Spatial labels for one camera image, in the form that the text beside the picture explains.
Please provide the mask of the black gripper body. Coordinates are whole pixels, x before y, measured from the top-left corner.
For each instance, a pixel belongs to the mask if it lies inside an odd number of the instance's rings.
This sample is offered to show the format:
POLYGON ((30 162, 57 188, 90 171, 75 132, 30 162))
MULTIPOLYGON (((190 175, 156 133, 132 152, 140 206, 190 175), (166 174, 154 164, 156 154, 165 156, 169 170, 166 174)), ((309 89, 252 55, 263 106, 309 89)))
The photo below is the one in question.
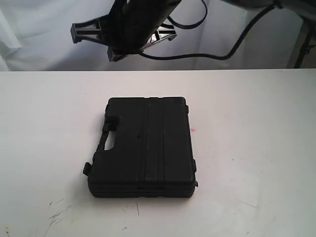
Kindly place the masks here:
POLYGON ((104 41, 106 45, 126 53, 138 53, 167 17, 165 14, 110 17, 105 24, 104 41))

